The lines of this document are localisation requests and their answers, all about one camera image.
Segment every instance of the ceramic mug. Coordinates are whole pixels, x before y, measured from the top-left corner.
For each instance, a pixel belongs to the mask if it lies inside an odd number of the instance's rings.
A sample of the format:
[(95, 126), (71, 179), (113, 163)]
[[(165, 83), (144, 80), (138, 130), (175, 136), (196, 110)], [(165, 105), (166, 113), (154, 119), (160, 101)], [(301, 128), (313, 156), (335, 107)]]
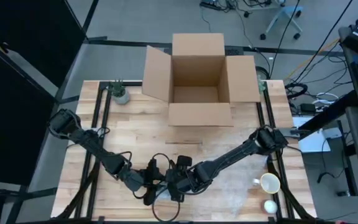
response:
[(275, 194), (280, 190), (280, 180), (271, 173), (265, 173), (260, 179), (254, 179), (254, 185), (260, 185), (269, 194)]

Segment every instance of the plant pot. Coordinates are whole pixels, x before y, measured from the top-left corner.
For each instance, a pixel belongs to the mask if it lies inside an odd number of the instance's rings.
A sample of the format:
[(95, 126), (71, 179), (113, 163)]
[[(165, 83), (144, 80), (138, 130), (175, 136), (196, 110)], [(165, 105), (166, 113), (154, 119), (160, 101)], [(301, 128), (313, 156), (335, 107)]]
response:
[(114, 99), (114, 101), (117, 104), (124, 105), (124, 104), (128, 103), (128, 101), (129, 101), (129, 93), (127, 90), (125, 90), (124, 96), (122, 96), (122, 97), (112, 96), (112, 98)]

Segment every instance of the butcher block tabletop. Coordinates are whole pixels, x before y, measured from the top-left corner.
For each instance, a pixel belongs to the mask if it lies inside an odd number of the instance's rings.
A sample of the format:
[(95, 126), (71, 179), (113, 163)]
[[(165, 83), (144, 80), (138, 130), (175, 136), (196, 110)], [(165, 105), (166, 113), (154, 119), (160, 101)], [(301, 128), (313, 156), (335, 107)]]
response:
[[(100, 82), (83, 83), (76, 109), (83, 128), (91, 127)], [(268, 80), (267, 86), (276, 126), (292, 127), (283, 82)], [(193, 158), (193, 165), (212, 160), (240, 145), (260, 127), (255, 103), (231, 103), (234, 127), (169, 126), (166, 102), (143, 95), (141, 86), (128, 86), (127, 90), (131, 96), (128, 104), (117, 105), (113, 101), (110, 104), (107, 127), (111, 131), (105, 136), (103, 146), (107, 151), (115, 153), (131, 151), (133, 169), (145, 169), (152, 156), (158, 152), (174, 161), (178, 155), (190, 156)], [(102, 97), (98, 128), (101, 126), (106, 92), (104, 91)], [(263, 96), (261, 101), (265, 122), (269, 123)], [(290, 146), (298, 147), (296, 140), (287, 140)], [(80, 188), (85, 154), (86, 151), (81, 146), (75, 145), (67, 149), (51, 217), (62, 213)], [(157, 156), (156, 159), (164, 174), (168, 168), (166, 158)], [(286, 147), (282, 159), (290, 190), (306, 211), (315, 217), (316, 211), (301, 153)], [(265, 161), (264, 156), (248, 156), (221, 171), (205, 192), (185, 196), (176, 221), (266, 222), (268, 217), (274, 217), (274, 214), (266, 214), (261, 209), (261, 204), (265, 200), (272, 200), (272, 196), (260, 186), (252, 184), (254, 178), (267, 172)], [(84, 198), (82, 217), (86, 215), (89, 189)], [(144, 192), (144, 189), (140, 189), (136, 195), (141, 196)], [(279, 196), (282, 213), (286, 217), (281, 191)], [(169, 195), (162, 194), (156, 200), (155, 211), (161, 219), (168, 220), (176, 214), (177, 206), (176, 202), (170, 201)], [(98, 220), (100, 216), (111, 221), (156, 221), (152, 207), (145, 206), (143, 200), (136, 199), (123, 182), (114, 180), (103, 168), (99, 172), (92, 219)]]

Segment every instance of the cardboard box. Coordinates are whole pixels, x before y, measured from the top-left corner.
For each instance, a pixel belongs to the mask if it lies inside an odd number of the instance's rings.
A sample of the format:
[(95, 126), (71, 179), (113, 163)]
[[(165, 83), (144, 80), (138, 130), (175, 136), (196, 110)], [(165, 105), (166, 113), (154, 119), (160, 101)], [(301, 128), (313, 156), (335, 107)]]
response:
[(233, 126), (230, 102), (260, 101), (254, 57), (225, 57), (223, 34), (174, 34), (172, 56), (147, 46), (142, 91), (172, 126)]

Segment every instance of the office chair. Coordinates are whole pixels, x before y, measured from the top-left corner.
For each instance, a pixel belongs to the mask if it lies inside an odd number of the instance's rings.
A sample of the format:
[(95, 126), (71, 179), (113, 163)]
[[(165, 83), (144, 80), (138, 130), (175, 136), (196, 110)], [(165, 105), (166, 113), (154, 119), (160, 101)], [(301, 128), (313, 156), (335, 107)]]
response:
[[(246, 12), (244, 13), (244, 17), (248, 18), (249, 15), (251, 13), (253, 13), (253, 11), (260, 11), (260, 10), (270, 10), (270, 9), (280, 9), (280, 11), (277, 12), (277, 14), (273, 17), (272, 21), (270, 22), (270, 24), (268, 25), (266, 31), (260, 35), (260, 39), (261, 40), (265, 40), (266, 39), (266, 34), (268, 34), (268, 32), (271, 30), (271, 28), (274, 26), (274, 24), (277, 22), (279, 17), (282, 16), (288, 16), (288, 18), (291, 18), (291, 15), (295, 9), (294, 6), (285, 6), (285, 0), (272, 0), (271, 4), (266, 6), (266, 4), (264, 4), (265, 7), (259, 7), (259, 4), (254, 5), (256, 7), (252, 7), (249, 8), (248, 10), (246, 10)], [(303, 7), (298, 6), (296, 9), (296, 13), (294, 15), (295, 18), (298, 18), (301, 16)], [(301, 36), (302, 33), (302, 28), (295, 22), (295, 20), (292, 18), (291, 19), (291, 25), (293, 25), (296, 29), (297, 29), (297, 33), (293, 36), (293, 38), (295, 40), (298, 40), (299, 37)]]

